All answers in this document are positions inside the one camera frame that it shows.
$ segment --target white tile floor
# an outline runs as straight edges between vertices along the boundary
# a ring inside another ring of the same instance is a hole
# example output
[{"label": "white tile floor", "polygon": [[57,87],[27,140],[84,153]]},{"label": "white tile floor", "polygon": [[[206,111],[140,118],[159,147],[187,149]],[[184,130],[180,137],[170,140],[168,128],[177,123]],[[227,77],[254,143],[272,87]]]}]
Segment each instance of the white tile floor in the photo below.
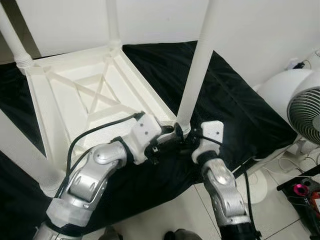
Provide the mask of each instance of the white tile floor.
[{"label": "white tile floor", "polygon": [[[1,0],[7,10],[8,16],[17,31],[23,45],[33,58],[40,57],[40,53],[33,38],[23,21],[17,14],[14,1]],[[13,62],[13,56],[0,35],[0,64]],[[278,160],[265,166],[270,171],[262,170],[268,184],[266,198],[252,206],[255,224],[266,240],[307,240],[309,231],[299,220],[299,216],[287,201],[282,192],[276,190],[277,185],[296,176],[299,171],[293,165],[290,172],[283,172],[279,168]],[[303,170],[314,167],[312,160],[300,163]],[[203,184],[191,186],[187,191],[172,201],[164,203],[136,216],[115,224],[116,229],[124,236],[125,240],[161,240],[166,231],[175,231],[179,228],[192,230],[199,234],[203,240],[219,240],[216,218],[211,206],[211,200]],[[84,240],[97,240],[104,229],[84,236]]]}]

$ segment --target white plastic leg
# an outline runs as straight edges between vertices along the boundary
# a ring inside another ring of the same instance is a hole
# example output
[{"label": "white plastic leg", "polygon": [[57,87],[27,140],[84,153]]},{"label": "white plastic leg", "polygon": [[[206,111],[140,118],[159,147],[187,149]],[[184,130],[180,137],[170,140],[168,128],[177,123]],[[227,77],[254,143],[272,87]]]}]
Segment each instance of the white plastic leg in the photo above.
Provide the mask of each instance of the white plastic leg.
[{"label": "white plastic leg", "polygon": [[219,0],[209,0],[180,103],[177,122],[180,124],[184,135],[187,135],[190,131],[191,116],[214,51],[214,24],[217,15],[216,3],[218,1]]},{"label": "white plastic leg", "polygon": [[0,124],[0,151],[36,180],[44,194],[53,197],[64,172],[54,168],[1,110]]},{"label": "white plastic leg", "polygon": [[31,56],[26,52],[22,45],[14,27],[12,26],[3,6],[0,3],[0,31],[8,44],[11,52],[14,56],[16,66],[20,69],[22,74],[25,73],[25,68],[32,67],[34,65]]},{"label": "white plastic leg", "polygon": [[117,1],[106,0],[106,11],[109,28],[109,46],[111,49],[117,49],[122,45],[119,34]]}]

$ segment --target white wall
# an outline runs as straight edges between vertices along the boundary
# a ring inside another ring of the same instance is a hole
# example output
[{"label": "white wall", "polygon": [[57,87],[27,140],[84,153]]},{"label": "white wall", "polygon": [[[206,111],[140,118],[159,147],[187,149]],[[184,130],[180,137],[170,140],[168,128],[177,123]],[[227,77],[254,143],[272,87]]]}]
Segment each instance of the white wall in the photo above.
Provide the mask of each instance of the white wall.
[{"label": "white wall", "polygon": [[[105,45],[105,0],[16,0],[42,56]],[[118,0],[123,44],[196,40],[208,0]],[[320,46],[319,0],[223,0],[216,51],[255,86]]]}]

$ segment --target wall outlet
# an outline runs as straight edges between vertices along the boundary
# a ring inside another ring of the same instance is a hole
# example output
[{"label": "wall outlet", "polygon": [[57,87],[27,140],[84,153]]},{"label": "wall outlet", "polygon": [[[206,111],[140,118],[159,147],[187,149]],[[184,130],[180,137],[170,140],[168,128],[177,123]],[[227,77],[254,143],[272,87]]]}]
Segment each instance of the wall outlet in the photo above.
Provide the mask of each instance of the wall outlet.
[{"label": "wall outlet", "polygon": [[288,64],[286,65],[285,70],[293,69],[298,63],[299,63],[299,59],[297,57],[291,58]]}]

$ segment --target fan grille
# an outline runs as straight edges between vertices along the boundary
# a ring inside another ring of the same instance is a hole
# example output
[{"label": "fan grille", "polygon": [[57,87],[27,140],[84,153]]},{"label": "fan grille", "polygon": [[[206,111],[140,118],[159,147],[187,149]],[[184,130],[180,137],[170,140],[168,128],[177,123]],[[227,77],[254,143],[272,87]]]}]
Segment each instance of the fan grille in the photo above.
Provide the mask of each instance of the fan grille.
[{"label": "fan grille", "polygon": [[293,128],[309,141],[320,145],[320,87],[308,89],[294,96],[288,107]]}]

